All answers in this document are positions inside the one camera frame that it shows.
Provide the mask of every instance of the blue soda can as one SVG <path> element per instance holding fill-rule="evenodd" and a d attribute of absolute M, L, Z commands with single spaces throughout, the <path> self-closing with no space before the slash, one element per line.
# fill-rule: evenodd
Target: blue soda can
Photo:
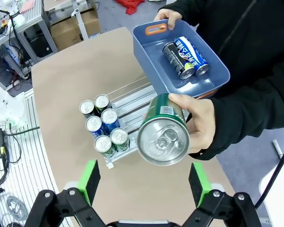
<path fill-rule="evenodd" d="M 110 134 L 114 129 L 120 128 L 118 113 L 114 109 L 106 109 L 101 114 L 101 120 L 105 125 L 107 132 Z"/>
<path fill-rule="evenodd" d="M 207 61 L 188 39 L 184 36 L 179 37 L 175 40 L 175 44 L 179 49 L 179 55 L 194 66 L 196 76 L 201 76 L 208 71 Z"/>
<path fill-rule="evenodd" d="M 95 138 L 107 134 L 101 118 L 97 116 L 89 117 L 85 122 L 85 127 Z"/>

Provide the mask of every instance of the white cable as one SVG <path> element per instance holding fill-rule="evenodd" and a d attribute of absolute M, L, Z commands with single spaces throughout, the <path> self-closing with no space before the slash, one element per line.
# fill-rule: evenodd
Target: white cable
<path fill-rule="evenodd" d="M 20 201 L 15 196 L 9 196 L 6 199 L 6 208 L 8 209 L 9 214 L 3 215 L 1 219 L 1 223 L 3 223 L 3 218 L 6 215 L 11 215 L 16 221 L 25 221 L 28 217 L 26 206 L 24 205 L 22 201 Z"/>

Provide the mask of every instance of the black jacket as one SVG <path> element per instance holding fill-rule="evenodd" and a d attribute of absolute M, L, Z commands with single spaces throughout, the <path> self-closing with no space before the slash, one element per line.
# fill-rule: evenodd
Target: black jacket
<path fill-rule="evenodd" d="M 284 0 L 177 0 L 163 8 L 200 24 L 198 34 L 231 73 L 211 98 L 213 143 L 195 158 L 211 159 L 246 135 L 284 127 Z"/>

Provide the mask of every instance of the jacket sleeve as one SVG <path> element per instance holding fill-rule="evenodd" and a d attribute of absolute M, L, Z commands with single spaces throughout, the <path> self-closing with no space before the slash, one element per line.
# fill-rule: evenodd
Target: jacket sleeve
<path fill-rule="evenodd" d="M 190 25 L 200 23 L 201 14 L 205 8 L 206 0 L 177 0 L 162 9 L 171 9 L 182 15 L 182 19 Z"/>
<path fill-rule="evenodd" d="M 264 129 L 284 128 L 284 62 L 273 68 L 273 75 L 242 87 L 223 98 L 211 98 L 216 133 L 211 146 L 190 156 L 209 160 L 245 136 L 258 137 Z"/>

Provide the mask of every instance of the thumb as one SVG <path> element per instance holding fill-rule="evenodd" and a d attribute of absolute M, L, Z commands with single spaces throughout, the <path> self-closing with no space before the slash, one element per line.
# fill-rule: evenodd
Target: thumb
<path fill-rule="evenodd" d="M 169 100 L 178 104 L 183 110 L 188 110 L 191 113 L 195 112 L 198 106 L 197 100 L 187 95 L 169 94 Z"/>

